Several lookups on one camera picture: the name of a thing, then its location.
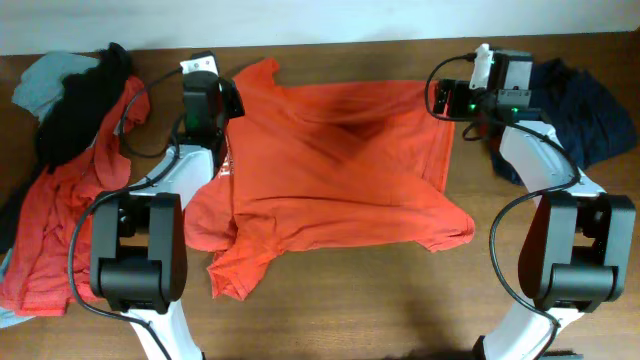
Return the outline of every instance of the white wall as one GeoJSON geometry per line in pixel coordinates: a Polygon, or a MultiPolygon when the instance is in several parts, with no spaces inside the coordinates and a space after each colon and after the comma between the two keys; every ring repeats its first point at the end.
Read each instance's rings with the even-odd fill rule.
{"type": "Polygon", "coordinates": [[[0,0],[0,54],[630,31],[640,0],[0,0]]]}

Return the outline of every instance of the wooden table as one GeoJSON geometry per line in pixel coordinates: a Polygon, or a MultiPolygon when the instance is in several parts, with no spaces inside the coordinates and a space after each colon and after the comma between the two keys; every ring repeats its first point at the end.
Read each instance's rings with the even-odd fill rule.
{"type": "MultiPolygon", "coordinates": [[[[383,79],[426,79],[441,60],[488,41],[531,51],[537,60],[563,58],[605,84],[640,123],[640,34],[425,40],[344,45],[217,49],[224,75],[264,57],[281,64],[283,85],[383,79]]],[[[138,73],[151,81],[196,50],[133,52],[138,73]]],[[[19,75],[38,56],[0,58],[0,202],[35,162],[36,121],[10,103],[19,75]]],[[[441,75],[468,78],[470,65],[452,64],[441,75]]],[[[181,112],[180,79],[151,94],[148,123],[129,139],[140,151],[161,148],[181,112]]],[[[476,221],[475,239],[430,254],[416,244],[290,253],[269,267],[245,302],[211,299],[205,267],[211,255],[189,250],[182,298],[191,333],[208,359],[380,359],[412,349],[466,350],[487,334],[512,303],[498,283],[488,255],[488,231],[496,213],[524,189],[496,177],[480,143],[465,143],[457,129],[446,195],[476,221]]],[[[133,159],[132,182],[157,160],[133,159]]],[[[640,204],[640,149],[602,162],[587,174],[608,192],[640,204]]],[[[512,211],[498,238],[507,279],[517,285],[516,264],[533,204],[512,211]]],[[[640,244],[636,224],[625,294],[571,325],[554,349],[573,348],[589,359],[636,359],[640,353],[640,244]]],[[[61,318],[38,318],[0,331],[2,359],[141,359],[129,325],[97,318],[76,305],[61,318]]]]}

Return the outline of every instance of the crumpled red clothing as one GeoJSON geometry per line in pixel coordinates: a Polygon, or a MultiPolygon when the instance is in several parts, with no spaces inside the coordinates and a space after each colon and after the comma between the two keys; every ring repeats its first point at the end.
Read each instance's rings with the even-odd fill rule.
{"type": "MultiPolygon", "coordinates": [[[[131,162],[119,153],[114,135],[126,105],[144,87],[134,76],[127,80],[116,105],[107,113],[94,145],[53,174],[45,169],[29,189],[20,212],[13,257],[0,304],[17,315],[63,315],[73,300],[67,278],[69,241],[82,213],[102,191],[127,185],[131,162]]],[[[125,131],[145,122],[150,104],[147,94],[129,109],[125,131]]],[[[75,249],[74,273],[78,291],[96,300],[89,287],[92,217],[84,223],[75,249]]]]}
{"type": "Polygon", "coordinates": [[[472,239],[473,220],[443,195],[454,124],[427,113],[424,82],[285,88],[277,70],[267,59],[235,78],[246,116],[186,208],[187,244],[215,253],[214,297],[245,299],[285,251],[472,239]]]}

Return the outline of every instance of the navy blue cloth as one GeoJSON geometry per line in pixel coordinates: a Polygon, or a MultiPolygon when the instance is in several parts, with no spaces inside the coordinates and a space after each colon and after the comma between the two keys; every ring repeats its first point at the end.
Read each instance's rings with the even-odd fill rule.
{"type": "MultiPolygon", "coordinates": [[[[587,71],[569,69],[560,59],[531,71],[530,107],[544,110],[558,140],[582,169],[633,149],[637,133],[629,113],[587,71]]],[[[522,185],[511,164],[491,153],[494,171],[522,185]]]]}

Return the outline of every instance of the brown wooden surface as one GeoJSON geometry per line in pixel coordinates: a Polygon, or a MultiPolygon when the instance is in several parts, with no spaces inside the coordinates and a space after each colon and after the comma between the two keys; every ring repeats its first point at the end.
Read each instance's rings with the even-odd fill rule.
{"type": "MultiPolygon", "coordinates": [[[[344,45],[218,49],[223,74],[273,56],[284,85],[342,81],[424,80],[441,60],[473,51],[486,39],[427,40],[344,45]]],[[[587,69],[640,120],[638,34],[493,38],[505,48],[531,51],[537,60],[562,57],[587,69]]],[[[136,51],[145,81],[157,78],[194,50],[136,51]]],[[[19,75],[38,56],[0,58],[0,202],[35,161],[36,122],[10,103],[19,75]]],[[[442,76],[467,78],[471,67],[452,64],[442,76]]],[[[175,78],[152,93],[150,121],[131,143],[160,148],[181,111],[175,78]]],[[[133,160],[137,181],[157,160],[133,160]]],[[[587,174],[611,193],[640,204],[640,150],[597,164],[587,174]]],[[[479,143],[456,137],[447,196],[475,219],[468,245],[430,254],[416,244],[326,249],[286,254],[270,266],[245,302],[211,299],[206,266],[211,256],[189,250],[189,278],[182,298],[191,333],[208,359],[376,359],[412,349],[469,349],[489,332],[512,301],[493,274],[487,234],[493,217],[524,189],[497,178],[479,143]]],[[[516,263],[534,207],[523,205],[501,226],[498,253],[507,279],[517,285],[516,263]]],[[[629,277],[622,298],[571,325],[554,349],[573,348],[589,359],[637,359],[640,353],[640,229],[636,225],[629,277]]],[[[141,359],[129,325],[91,315],[76,305],[61,318],[38,318],[0,330],[2,359],[141,359]]]]}

